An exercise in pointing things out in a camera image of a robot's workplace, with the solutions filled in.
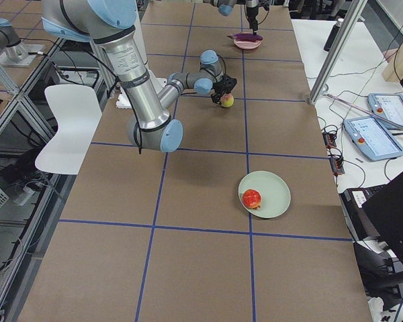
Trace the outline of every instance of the apple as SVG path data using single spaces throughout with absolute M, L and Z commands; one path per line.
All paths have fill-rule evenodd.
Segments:
M 254 189 L 248 189 L 242 195 L 242 202 L 246 208 L 258 209 L 261 204 L 261 195 Z

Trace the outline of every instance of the metal frame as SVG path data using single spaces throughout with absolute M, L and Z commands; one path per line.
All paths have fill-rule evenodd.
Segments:
M 53 175 L 51 179 L 52 184 L 56 184 L 59 179 L 59 175 L 55 174 Z M 26 234 L 24 235 L 24 238 L 22 238 L 22 256 L 20 256 L 18 259 L 14 260 L 10 265 L 7 271 L 4 273 L 2 277 L 2 281 L 0 282 L 0 312 L 4 303 L 4 300 L 6 299 L 6 296 L 9 292 L 10 286 L 15 278 L 15 275 L 18 272 L 18 269 L 25 257 L 25 254 L 27 252 L 27 249 L 30 246 L 30 242 L 34 236 L 34 233 L 39 225 L 39 222 L 45 212 L 45 209 L 48 206 L 49 200 L 51 196 L 54 194 L 54 190 L 50 187 L 46 188 L 42 198 L 40 199 L 40 202 L 38 204 L 38 207 L 35 209 L 35 213 L 33 216 L 33 220 L 28 226 L 28 230 Z M 11 226 L 11 227 L 21 227 L 21 223 L 9 223 L 7 221 L 1 222 L 0 224 L 5 225 L 5 226 Z
M 336 61 L 339 59 L 342 49 L 345 46 L 348 37 L 351 35 L 354 25 L 359 19 L 366 3 L 367 0 L 352 1 L 351 7 L 349 8 L 345 16 L 345 20 L 343 21 L 342 26 L 339 28 L 339 32 L 337 33 L 337 36 L 334 39 L 330 52 L 328 52 L 328 55 L 325 58 L 324 64 L 321 67 L 320 73 L 315 81 L 315 84 L 312 87 L 312 91 L 310 92 L 310 96 L 308 98 L 309 104 L 315 105 L 319 96 L 321 96 L 321 92 L 325 84 L 327 83 L 327 80 L 333 70 L 333 67 L 336 64 Z

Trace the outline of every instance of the brown table surface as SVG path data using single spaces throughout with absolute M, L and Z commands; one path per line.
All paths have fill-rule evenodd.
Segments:
M 180 149 L 138 155 L 131 110 L 110 100 L 19 321 L 371 321 L 287 9 L 271 8 L 253 52 L 225 37 L 242 21 L 240 6 L 149 4 L 150 68 L 196 70 L 214 49 L 234 106 L 181 97 Z M 255 170 L 290 188 L 278 218 L 240 205 Z

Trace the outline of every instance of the table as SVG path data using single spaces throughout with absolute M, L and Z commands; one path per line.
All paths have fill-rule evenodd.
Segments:
M 40 1 L 0 0 L 0 18 L 8 19 L 16 33 L 26 44 L 44 45 L 43 52 L 52 56 L 63 43 L 42 29 L 42 6 Z M 20 111 L 40 136 L 48 141 L 53 132 L 48 123 L 28 98 L 45 68 L 48 59 L 38 56 L 26 68 L 2 67 L 0 65 L 0 98 L 9 102 L 0 110 L 0 134 L 16 111 Z
M 110 100 L 18 321 L 370 321 L 289 14 L 270 15 L 263 45 L 243 53 L 226 38 L 245 29 L 242 7 L 224 19 L 150 3 L 150 68 L 196 70 L 214 49 L 238 78 L 234 106 L 181 97 L 180 149 L 138 155 L 131 111 Z M 255 170 L 290 187 L 277 219 L 239 203 Z
M 293 20 L 293 27 L 296 31 L 296 38 L 299 44 L 300 54 L 304 63 L 306 75 L 309 78 L 310 87 L 314 84 L 318 72 L 324 62 L 327 52 L 323 50 L 325 41 L 330 33 L 334 22 L 331 21 L 305 21 Z M 364 23 L 358 22 L 346 43 L 342 54 L 336 66 L 332 71 L 332 76 L 337 74 L 347 74 L 355 72 L 364 72 L 370 68 L 375 68 L 383 60 L 382 53 L 371 37 Z M 368 81 L 361 95 L 370 93 L 399 93 L 403 88 L 399 83 L 389 83 L 382 77 L 382 71 L 387 63 L 383 62 L 377 69 L 369 70 L 363 74 L 349 74 L 344 76 L 330 77 L 327 81 L 329 93 L 339 95 L 342 91 L 348 90 L 359 94 L 364 84 Z M 357 97 L 352 93 L 343 93 L 341 98 L 355 102 L 369 111 L 367 98 Z M 332 101 L 328 98 L 320 98 L 316 102 L 317 114 L 324 118 L 327 124 L 341 126 L 342 119 L 328 109 Z M 348 107 L 335 103 L 332 109 L 345 116 Z M 366 116 L 366 114 L 352 109 L 347 118 Z M 389 180 L 384 174 L 384 168 L 387 160 L 370 162 L 365 159 L 347 135 L 341 140 L 339 132 L 338 147 L 342 150 L 345 160 L 354 162 L 362 167 L 366 173 L 363 186 L 374 186 L 385 184 Z M 398 142 L 403 146 L 403 136 L 396 136 Z M 388 162 L 386 174 L 389 178 L 394 178 L 403 171 L 403 157 Z M 355 188 L 363 182 L 363 172 L 352 164 L 345 163 L 345 175 L 338 178 L 338 192 L 343 192 L 347 188 Z

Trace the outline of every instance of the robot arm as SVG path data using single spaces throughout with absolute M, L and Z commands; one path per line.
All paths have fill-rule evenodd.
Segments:
M 269 1 L 266 0 L 203 0 L 204 3 L 210 3 L 218 8 L 218 12 L 224 16 L 229 16 L 233 10 L 234 5 L 244 5 L 245 13 L 249 23 L 249 28 L 253 30 L 253 34 L 257 34 L 258 21 L 257 16 L 259 7 L 269 11 Z
M 189 73 L 187 81 L 182 79 L 182 75 L 175 74 L 157 94 L 133 39 L 134 22 L 137 18 L 135 1 L 42 0 L 42 2 L 42 20 L 47 32 L 80 42 L 89 42 L 92 39 L 104 49 L 133 107 L 134 118 L 128 124 L 128 136 L 139 150 L 148 148 L 163 152 L 175 151 L 181 143 L 183 127 L 178 120 L 171 119 L 168 110 L 170 104 L 184 89 L 191 88 L 191 85 L 197 87 L 204 84 L 200 87 L 207 91 L 209 85 L 199 79 L 211 80 L 212 85 L 208 91 L 214 84 L 226 80 L 222 71 L 217 70 L 219 63 L 206 64 L 209 66 L 199 73 Z
M 28 57 L 28 50 L 11 23 L 0 18 L 0 52 L 3 49 L 5 49 L 7 57 L 14 62 L 19 62 Z

